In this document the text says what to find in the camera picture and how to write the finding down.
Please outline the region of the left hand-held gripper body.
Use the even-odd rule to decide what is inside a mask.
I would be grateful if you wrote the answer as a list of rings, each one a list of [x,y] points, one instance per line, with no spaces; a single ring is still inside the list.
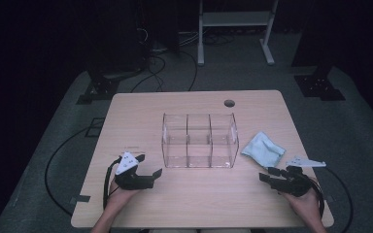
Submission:
[[[150,183],[146,176],[140,176],[136,173],[138,165],[134,162],[134,156],[126,151],[121,157],[117,170],[115,171],[115,182],[122,189],[139,190],[153,188],[154,182]]]

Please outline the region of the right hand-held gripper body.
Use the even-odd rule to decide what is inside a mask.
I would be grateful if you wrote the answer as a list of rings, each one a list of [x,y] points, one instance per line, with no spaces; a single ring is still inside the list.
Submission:
[[[303,173],[303,168],[325,167],[325,162],[296,156],[287,161],[286,164],[286,169],[281,169],[283,174],[280,177],[283,177],[283,179],[278,180],[277,183],[273,185],[275,189],[295,197],[304,195],[310,188],[313,188],[318,194],[322,193],[319,185]]]

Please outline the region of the light blue cleaning cloth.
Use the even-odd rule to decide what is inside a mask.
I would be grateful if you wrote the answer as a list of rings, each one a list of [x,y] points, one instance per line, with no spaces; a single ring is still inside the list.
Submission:
[[[258,132],[242,149],[243,155],[249,156],[261,167],[275,167],[286,150],[276,145],[264,132]]]

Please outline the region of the clear acrylic divided organizer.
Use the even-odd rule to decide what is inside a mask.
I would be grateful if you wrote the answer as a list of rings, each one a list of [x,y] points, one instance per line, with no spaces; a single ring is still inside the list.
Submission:
[[[235,115],[164,114],[161,148],[167,168],[232,168],[239,150]]]

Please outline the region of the person's left hand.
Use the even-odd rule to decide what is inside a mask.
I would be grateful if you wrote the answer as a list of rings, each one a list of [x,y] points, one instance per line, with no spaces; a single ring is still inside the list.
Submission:
[[[122,189],[115,181],[112,181],[107,199],[107,208],[118,213],[138,193],[139,190]]]

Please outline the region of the person's right hand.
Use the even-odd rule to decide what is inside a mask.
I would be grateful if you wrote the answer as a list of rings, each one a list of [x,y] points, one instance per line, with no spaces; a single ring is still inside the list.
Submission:
[[[318,197],[313,188],[300,197],[288,193],[282,193],[282,196],[306,225],[314,226],[322,222]]]

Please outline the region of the black stand base with feet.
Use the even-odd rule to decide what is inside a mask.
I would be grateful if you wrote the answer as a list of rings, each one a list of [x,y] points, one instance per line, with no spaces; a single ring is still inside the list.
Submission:
[[[90,82],[77,100],[77,105],[89,105],[93,101],[111,100],[117,93],[120,78],[107,78],[96,69],[87,70]]]

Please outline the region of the black flat stand base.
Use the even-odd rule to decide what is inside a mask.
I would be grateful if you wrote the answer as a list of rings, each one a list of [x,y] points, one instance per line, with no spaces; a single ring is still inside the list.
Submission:
[[[328,79],[331,65],[319,65],[310,75],[294,77],[304,97],[319,97],[322,101],[344,101],[345,97]]]

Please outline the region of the dark equipment rack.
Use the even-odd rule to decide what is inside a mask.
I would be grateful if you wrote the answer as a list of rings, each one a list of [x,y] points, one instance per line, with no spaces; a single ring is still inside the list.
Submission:
[[[139,72],[146,58],[131,0],[91,0],[92,38],[108,71]]]

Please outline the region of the white metal stand frame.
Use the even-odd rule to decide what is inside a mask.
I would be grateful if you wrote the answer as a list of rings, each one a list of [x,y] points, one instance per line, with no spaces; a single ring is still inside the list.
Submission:
[[[203,11],[203,0],[199,1],[198,14],[198,45],[197,64],[205,64],[204,55],[204,29],[207,27],[243,27],[243,26],[265,26],[264,36],[259,40],[266,63],[274,65],[275,60],[269,49],[269,39],[274,24],[279,0],[272,0],[272,7],[269,11],[263,12],[223,12],[207,13]]]

